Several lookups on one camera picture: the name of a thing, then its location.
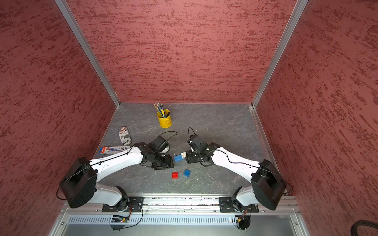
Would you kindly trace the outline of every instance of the white can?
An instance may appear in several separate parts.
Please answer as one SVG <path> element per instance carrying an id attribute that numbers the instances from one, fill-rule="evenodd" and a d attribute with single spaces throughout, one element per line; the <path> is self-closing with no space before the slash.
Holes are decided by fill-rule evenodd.
<path id="1" fill-rule="evenodd" d="M 131 138 L 126 126 L 122 126 L 118 129 L 118 135 L 121 139 L 122 145 L 128 146 L 131 144 Z"/>

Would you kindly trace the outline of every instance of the wire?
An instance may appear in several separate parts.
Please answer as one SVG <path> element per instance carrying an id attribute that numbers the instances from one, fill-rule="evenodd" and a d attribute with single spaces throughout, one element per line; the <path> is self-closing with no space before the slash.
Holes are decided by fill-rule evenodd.
<path id="1" fill-rule="evenodd" d="M 283 194 L 288 194 L 288 193 L 291 193 L 291 192 L 293 191 L 293 186 L 292 186 L 289 182 L 287 182 L 285 179 L 283 179 L 282 176 L 280 176 L 280 175 L 278 175 L 278 174 L 276 174 L 276 173 L 273 173 L 273 172 L 271 172 L 271 171 L 269 171 L 269 170 L 266 170 L 266 169 L 264 169 L 264 168 L 256 167 L 256 166 L 253 166 L 253 165 L 248 164 L 248 163 L 244 163 L 244 162 L 232 162 L 232 161 L 230 161 L 230 158 L 228 158 L 227 153 L 225 153 L 225 152 L 222 151 L 222 150 L 211 150 L 211 151 L 209 151 L 205 156 L 207 156 L 209 153 L 211 153 L 211 152 L 213 152 L 213 151 L 220 151 L 220 152 L 223 152 L 223 153 L 227 156 L 228 161 L 229 161 L 230 163 L 232 163 L 232 164 L 244 164 L 244 165 L 249 165 L 249 166 L 251 166 L 251 167 L 255 167 L 255 168 L 258 168 L 258 169 L 261 169 L 261 170 L 267 171 L 267 172 L 269 172 L 269 173 L 272 173 L 272 174 L 274 174 L 274 175 L 280 177 L 280 178 L 282 179 L 282 181 L 284 182 L 283 184 L 285 184 L 285 183 L 289 184 L 290 187 L 291 187 L 291 189 L 292 189 L 291 191 L 286 192 L 286 193 L 283 193 Z"/>
<path id="2" fill-rule="evenodd" d="M 120 222 L 120 223 L 123 223 L 122 220 L 123 220 L 124 218 L 129 218 L 129 219 L 130 219 L 130 216 L 131 216 L 131 210 L 132 210 L 132 205 L 131 205 L 131 202 L 130 202 L 129 216 L 113 215 L 113 216 L 112 216 L 112 220 L 114 220 L 114 219 L 113 219 L 114 217 L 117 217 L 117 218 L 120 218 L 120 219 L 121 219 L 121 222 Z"/>
<path id="3" fill-rule="evenodd" d="M 63 183 L 61 183 L 61 184 L 59 185 L 58 189 L 56 190 L 56 197 L 57 197 L 58 199 L 60 199 L 60 200 L 67 201 L 67 199 L 60 198 L 60 197 L 58 196 L 58 192 L 59 192 L 59 189 L 60 189 L 60 188 L 61 188 L 61 187 L 62 187 L 62 186 L 63 186 L 63 185 L 64 185 L 64 184 L 70 179 L 70 178 L 74 177 L 75 175 L 81 173 L 81 172 L 84 171 L 85 169 L 88 169 L 89 167 L 92 167 L 92 166 L 94 166 L 94 165 L 101 165 L 101 163 L 103 163 L 103 162 L 106 162 L 106 161 L 109 161 L 109 160 L 113 160 L 114 158 L 117 158 L 117 157 L 120 157 L 120 156 L 123 156 L 123 155 L 128 155 L 132 148 L 133 148 L 133 147 L 131 147 L 131 148 L 129 149 L 129 151 L 128 151 L 127 153 L 125 153 L 125 154 L 122 154 L 122 155 L 119 155 L 119 156 L 116 156 L 116 157 L 113 157 L 113 158 L 110 158 L 110 159 L 107 159 L 107 160 L 104 160 L 104 161 L 97 162 L 97 163 L 95 163 L 95 164 L 93 164 L 93 165 L 89 165 L 89 166 L 85 167 L 84 169 L 79 170 L 78 172 L 74 173 L 74 174 L 71 175 L 69 178 L 67 178 L 65 181 L 63 181 Z"/>
<path id="4" fill-rule="evenodd" d="M 131 228 L 131 227 L 134 227 L 134 226 L 136 226 L 137 224 L 139 224 L 139 223 L 142 221 L 142 219 L 143 219 L 143 208 L 142 208 L 142 206 L 141 206 L 141 211 L 142 211 L 142 217 L 141 217 L 141 219 L 138 221 L 138 223 L 136 223 L 135 225 L 132 225 L 132 226 L 128 226 L 128 227 L 121 228 L 120 230 L 123 230 L 123 229 L 125 229 L 125 228 Z"/>
<path id="5" fill-rule="evenodd" d="M 172 135 L 172 136 L 170 136 L 168 139 L 167 139 L 167 141 L 166 142 L 168 142 L 168 140 L 169 139 L 171 139 L 173 136 L 176 136 L 176 135 L 178 135 L 178 133 L 176 132 L 176 131 L 167 131 L 167 132 L 164 132 L 163 134 L 165 134 L 165 133 L 168 133 L 168 132 L 175 132 L 176 134 L 174 134 L 174 135 Z"/>
<path id="6" fill-rule="evenodd" d="M 241 217 L 239 217 L 239 219 L 240 219 L 240 218 L 242 218 L 241 220 L 244 220 L 244 216 L 245 216 L 245 214 L 247 213 L 247 211 L 248 211 L 248 209 L 245 209 L 245 212 L 244 212 L 244 214 L 242 214 L 242 216 L 241 216 Z"/>
<path id="7" fill-rule="evenodd" d="M 142 165 L 142 163 L 139 163 L 139 165 L 143 166 L 143 167 L 150 167 L 152 168 L 152 165 L 148 166 L 148 165 Z"/>
<path id="8" fill-rule="evenodd" d="M 189 138 L 190 138 L 189 129 L 192 129 L 192 131 L 193 131 L 194 134 L 195 134 L 195 132 L 194 132 L 194 130 L 193 130 L 192 127 L 189 127 L 189 128 L 188 128 L 188 136 L 189 136 Z"/>
<path id="9" fill-rule="evenodd" d="M 372 221 L 366 221 L 366 220 L 360 220 L 360 221 L 356 221 L 352 227 L 350 228 L 350 235 L 351 236 L 358 236 L 358 227 L 359 226 L 369 226 L 369 227 L 372 227 L 372 228 L 376 228 L 378 229 L 378 224 L 375 223 L 375 222 L 372 222 Z"/>
<path id="10" fill-rule="evenodd" d="M 251 225 L 252 212 L 249 214 L 249 225 Z"/>

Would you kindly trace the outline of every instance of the aluminum frame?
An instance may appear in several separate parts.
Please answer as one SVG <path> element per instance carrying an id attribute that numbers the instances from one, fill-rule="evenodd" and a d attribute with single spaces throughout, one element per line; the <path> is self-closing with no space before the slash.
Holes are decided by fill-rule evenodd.
<path id="1" fill-rule="evenodd" d="M 105 130 L 105 132 L 104 132 L 104 135 L 102 136 L 101 141 L 100 141 L 100 143 L 99 143 L 99 145 L 98 145 L 98 147 L 97 147 L 97 150 L 96 150 L 96 152 L 94 153 L 92 159 L 96 157 L 97 153 L 99 153 L 99 152 L 100 152 L 100 149 L 103 147 L 101 144 L 102 144 L 103 140 L 105 139 L 105 136 L 106 136 L 106 134 L 108 133 L 108 130 L 110 129 L 111 124 L 113 123 L 114 117 L 116 116 L 116 113 L 117 113 L 118 109 L 119 109 L 119 106 L 116 107 L 116 110 L 114 111 L 113 116 L 112 116 L 112 118 L 110 119 L 110 122 L 109 122 L 108 126 L 106 127 L 106 130 Z"/>
<path id="2" fill-rule="evenodd" d="M 87 55 L 89 61 L 91 62 L 93 68 L 97 72 L 97 75 L 100 77 L 102 83 L 104 84 L 106 90 L 108 91 L 109 95 L 111 96 L 114 104 L 118 108 L 121 101 L 119 100 L 116 92 L 114 91 L 112 85 L 110 84 L 108 78 L 104 70 L 102 69 L 99 61 L 96 58 L 95 53 L 93 52 L 92 48 L 89 46 L 87 39 L 85 38 L 83 32 L 81 31 L 79 24 L 77 23 L 75 17 L 73 16 L 70 7 L 68 6 L 65 0 L 55 0 L 56 4 L 58 5 L 60 11 L 62 12 L 64 18 L 66 19 L 68 25 L 70 26 L 72 32 L 76 36 L 77 40 L 79 41 L 81 47 L 83 48 L 85 54 Z"/>
<path id="3" fill-rule="evenodd" d="M 129 196 L 144 197 L 143 211 L 148 216 L 219 216 L 234 217 L 241 213 L 221 213 L 219 209 L 219 197 L 231 197 L 231 195 L 213 194 L 129 194 Z M 295 196 L 282 196 L 277 209 L 269 210 L 258 204 L 259 212 L 252 215 L 289 215 L 293 222 L 293 228 L 297 236 L 304 234 L 307 228 L 301 216 Z M 112 213 L 102 212 L 102 204 L 85 204 L 82 207 L 72 209 L 66 203 L 58 216 L 49 236 L 62 235 L 64 228 L 69 224 L 72 215 L 83 217 L 111 216 Z"/>
<path id="4" fill-rule="evenodd" d="M 261 96 L 264 93 L 264 90 L 265 90 L 266 86 L 268 85 L 270 78 L 272 77 L 274 69 L 276 68 L 276 66 L 278 64 L 278 61 L 280 60 L 282 53 L 284 52 L 285 47 L 286 47 L 287 43 L 289 42 L 291 35 L 293 34 L 295 26 L 297 25 L 298 20 L 301 17 L 303 10 L 305 9 L 307 1 L 308 0 L 298 0 L 297 3 L 295 4 L 293 12 L 290 16 L 290 19 L 289 19 L 289 21 L 288 21 L 288 23 L 285 27 L 285 30 L 283 31 L 283 34 L 281 36 L 280 42 L 278 43 L 277 49 L 274 52 L 272 60 L 270 61 L 268 69 L 266 70 L 264 78 L 262 79 L 260 87 L 257 90 L 256 95 L 255 95 L 255 97 L 252 101 L 252 105 L 254 107 L 256 107 L 257 104 L 259 103 Z"/>
<path id="5" fill-rule="evenodd" d="M 249 105 L 248 108 L 249 108 L 249 111 L 251 112 L 251 116 L 252 116 L 252 120 L 253 120 L 255 129 L 256 129 L 256 131 L 259 135 L 259 141 L 260 141 L 263 153 L 265 155 L 265 158 L 268 159 L 268 161 L 272 162 L 273 165 L 279 171 L 276 160 L 274 159 L 272 150 L 270 149 L 268 139 L 266 138 L 264 128 L 262 127 L 259 115 L 257 114 L 256 108 L 252 105 Z"/>

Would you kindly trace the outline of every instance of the black cable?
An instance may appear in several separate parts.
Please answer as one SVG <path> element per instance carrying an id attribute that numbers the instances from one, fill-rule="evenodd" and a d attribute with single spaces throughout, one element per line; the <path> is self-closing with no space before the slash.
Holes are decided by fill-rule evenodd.
<path id="1" fill-rule="evenodd" d="M 142 163 L 139 163 L 139 165 L 141 165 L 141 166 L 143 166 L 143 167 L 150 167 L 150 168 L 152 168 L 151 165 L 150 165 L 150 166 L 148 166 L 148 165 L 142 165 Z"/>
<path id="2" fill-rule="evenodd" d="M 169 132 L 175 132 L 176 134 L 170 136 L 167 140 L 165 140 L 165 141 L 160 145 L 160 147 L 163 146 L 165 143 L 168 143 L 168 140 L 169 140 L 170 138 L 172 138 L 173 136 L 178 135 L 178 133 L 177 133 L 176 131 L 167 131 L 167 132 L 164 132 L 164 133 L 162 133 L 162 134 L 169 133 Z M 157 152 L 157 151 L 160 149 L 160 147 L 158 147 L 153 153 L 155 154 L 155 152 Z"/>
<path id="3" fill-rule="evenodd" d="M 58 191 L 59 191 L 59 189 L 65 184 L 65 182 L 67 182 L 70 178 L 74 177 L 75 175 L 81 173 L 81 172 L 84 171 L 85 169 L 88 169 L 89 167 L 92 167 L 92 166 L 94 166 L 94 165 L 101 165 L 101 163 L 103 163 L 103 162 L 106 162 L 106 161 L 109 161 L 109 160 L 113 160 L 114 158 L 117 158 L 117 157 L 120 157 L 120 156 L 123 156 L 123 155 L 128 155 L 132 148 L 133 148 L 133 147 L 131 147 L 131 148 L 129 149 L 129 151 L 128 151 L 127 153 L 125 153 L 125 154 L 122 154 L 122 155 L 119 155 L 119 156 L 116 156 L 116 157 L 110 158 L 110 159 L 108 159 L 108 160 L 104 160 L 104 161 L 97 162 L 97 163 L 95 163 L 95 164 L 93 164 L 93 165 L 89 165 L 89 166 L 85 167 L 84 169 L 79 170 L 78 172 L 74 173 L 74 174 L 71 175 L 69 178 L 67 178 L 65 181 L 63 181 L 63 183 L 61 183 L 61 184 L 59 185 L 58 189 L 56 190 L 56 197 L 57 197 L 58 199 L 60 199 L 60 200 L 67 201 L 67 199 L 63 199 L 63 198 L 60 198 L 60 197 L 58 196 Z"/>
<path id="4" fill-rule="evenodd" d="M 360 221 L 356 221 L 352 227 L 350 228 L 350 235 L 351 236 L 358 236 L 358 227 L 359 226 L 369 226 L 369 227 L 372 227 L 372 228 L 376 228 L 378 229 L 378 224 L 375 223 L 375 222 L 372 222 L 372 221 L 366 221 L 366 220 L 360 220 Z"/>
<path id="5" fill-rule="evenodd" d="M 195 134 L 195 132 L 194 132 L 194 130 L 193 130 L 192 127 L 189 127 L 189 128 L 188 128 L 188 136 L 189 136 L 189 138 L 190 138 L 189 129 L 192 129 L 192 131 L 193 131 L 194 134 Z"/>
<path id="6" fill-rule="evenodd" d="M 141 211 L 142 211 L 142 217 L 141 217 L 141 219 L 138 221 L 138 223 L 136 223 L 135 225 L 132 225 L 132 226 L 128 226 L 128 227 L 121 228 L 120 230 L 123 230 L 123 229 L 125 229 L 125 228 L 131 228 L 131 227 L 134 227 L 134 226 L 136 226 L 137 224 L 139 224 L 139 223 L 142 221 L 142 219 L 143 219 L 143 208 L 142 208 L 142 206 L 141 206 Z"/>
<path id="7" fill-rule="evenodd" d="M 244 165 L 249 165 L 249 166 L 251 166 L 251 167 L 255 167 L 255 168 L 258 168 L 258 169 L 261 169 L 261 170 L 267 171 L 267 172 L 269 172 L 269 173 L 272 173 L 272 174 L 274 174 L 274 175 L 280 177 L 280 178 L 282 179 L 282 181 L 284 181 L 285 183 L 288 183 L 288 184 L 290 185 L 291 189 L 293 189 L 293 186 L 292 186 L 289 182 L 287 182 L 285 179 L 283 179 L 282 176 L 280 176 L 280 175 L 278 175 L 278 174 L 276 174 L 276 173 L 273 173 L 273 172 L 271 172 L 271 171 L 269 171 L 269 170 L 266 170 L 266 169 L 264 169 L 264 168 L 256 167 L 256 166 L 253 166 L 253 165 L 251 165 L 251 164 L 244 163 L 244 162 L 232 162 L 232 161 L 230 161 L 230 158 L 228 158 L 227 153 L 225 153 L 225 152 L 222 151 L 222 150 L 211 150 L 211 151 L 209 151 L 205 156 L 207 156 L 209 153 L 211 153 L 211 152 L 213 152 L 213 151 L 220 151 L 220 152 L 223 152 L 223 153 L 226 155 L 228 161 L 229 161 L 230 163 L 232 163 L 232 164 L 244 164 Z"/>
<path id="8" fill-rule="evenodd" d="M 112 216 L 112 220 L 113 220 L 113 217 L 118 217 L 118 218 L 120 218 L 120 219 L 130 217 L 130 216 L 131 216 L 131 211 L 132 211 L 131 202 L 129 202 L 129 207 L 130 207 L 130 210 L 129 210 L 129 216 L 113 215 L 113 216 Z"/>

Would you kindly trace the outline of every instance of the red textured wall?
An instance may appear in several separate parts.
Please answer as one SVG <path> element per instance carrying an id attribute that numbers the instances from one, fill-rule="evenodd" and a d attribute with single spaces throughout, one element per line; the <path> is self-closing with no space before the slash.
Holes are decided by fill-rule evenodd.
<path id="1" fill-rule="evenodd" d="M 0 235 L 47 235 L 115 105 L 53 0 L 0 3 Z"/>
<path id="2" fill-rule="evenodd" d="M 377 10 L 309 0 L 257 107 L 312 236 L 378 222 Z"/>
<path id="3" fill-rule="evenodd" d="M 252 102 L 296 0 L 67 0 L 122 102 Z"/>

